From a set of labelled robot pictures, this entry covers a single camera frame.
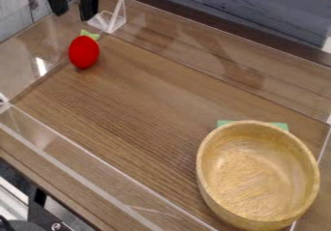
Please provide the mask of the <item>red plush strawberry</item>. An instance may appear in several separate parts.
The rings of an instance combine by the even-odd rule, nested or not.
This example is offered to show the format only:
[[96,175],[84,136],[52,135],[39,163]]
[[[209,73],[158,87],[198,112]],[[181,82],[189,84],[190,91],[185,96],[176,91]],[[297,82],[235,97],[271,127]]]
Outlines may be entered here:
[[92,66],[99,57],[99,35],[82,30],[68,46],[68,59],[72,65],[84,70]]

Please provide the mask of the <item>black table leg clamp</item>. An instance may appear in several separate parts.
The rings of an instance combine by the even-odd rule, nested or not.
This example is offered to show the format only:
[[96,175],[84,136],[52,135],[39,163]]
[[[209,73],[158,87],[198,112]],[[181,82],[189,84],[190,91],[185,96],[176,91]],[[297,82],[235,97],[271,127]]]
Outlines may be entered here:
[[35,188],[28,196],[27,219],[44,231],[74,231],[64,222],[46,209],[47,193]]

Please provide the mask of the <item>wooden bowl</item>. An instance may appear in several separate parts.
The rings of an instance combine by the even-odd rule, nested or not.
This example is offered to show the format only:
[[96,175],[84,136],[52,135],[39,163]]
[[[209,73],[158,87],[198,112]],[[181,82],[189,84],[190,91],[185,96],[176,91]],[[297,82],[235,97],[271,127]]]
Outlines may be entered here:
[[306,143],[261,121],[232,121],[205,137],[197,182],[212,212],[245,231],[276,231],[300,218],[318,196],[320,174]]

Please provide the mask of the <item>clear acrylic corner bracket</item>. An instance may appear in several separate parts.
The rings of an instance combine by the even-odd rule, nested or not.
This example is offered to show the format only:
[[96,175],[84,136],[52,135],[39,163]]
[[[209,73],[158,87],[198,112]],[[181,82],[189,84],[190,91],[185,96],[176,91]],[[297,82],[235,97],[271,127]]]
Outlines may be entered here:
[[113,34],[127,23],[126,2],[118,0],[114,12],[102,11],[88,21],[88,26],[107,34]]

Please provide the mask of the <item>clear acrylic left wall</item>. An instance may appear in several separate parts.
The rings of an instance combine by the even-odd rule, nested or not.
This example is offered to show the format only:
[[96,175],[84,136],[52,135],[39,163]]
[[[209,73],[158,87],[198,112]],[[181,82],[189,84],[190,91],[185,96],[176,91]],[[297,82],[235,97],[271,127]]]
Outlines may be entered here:
[[100,33],[80,20],[79,1],[75,0],[66,14],[47,15],[0,43],[0,105],[67,59],[68,46],[83,30]]

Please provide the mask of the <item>clear acrylic wall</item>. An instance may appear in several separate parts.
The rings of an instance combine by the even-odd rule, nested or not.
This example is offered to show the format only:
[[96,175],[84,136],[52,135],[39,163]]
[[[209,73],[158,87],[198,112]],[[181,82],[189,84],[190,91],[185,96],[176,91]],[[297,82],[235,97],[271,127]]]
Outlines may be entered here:
[[67,59],[68,46],[83,30],[100,33],[80,20],[79,1],[75,0],[66,14],[47,15],[0,43],[0,105]]
[[0,106],[0,158],[100,231],[217,231],[9,103]]
[[331,123],[331,69],[135,0],[125,41]]

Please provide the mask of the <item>clear acrylic back wall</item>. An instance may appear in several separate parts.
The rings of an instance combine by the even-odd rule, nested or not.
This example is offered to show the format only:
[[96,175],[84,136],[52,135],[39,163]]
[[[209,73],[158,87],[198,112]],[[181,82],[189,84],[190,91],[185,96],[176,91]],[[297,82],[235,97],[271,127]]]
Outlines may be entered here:
[[331,69],[135,0],[125,41],[331,123]]

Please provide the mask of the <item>clear acrylic front wall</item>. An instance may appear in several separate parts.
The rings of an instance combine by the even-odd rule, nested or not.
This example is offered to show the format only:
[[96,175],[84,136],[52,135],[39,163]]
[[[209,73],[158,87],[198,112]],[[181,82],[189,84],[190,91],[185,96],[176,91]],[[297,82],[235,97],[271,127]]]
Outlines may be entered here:
[[0,158],[100,231],[217,231],[9,103],[0,106]]

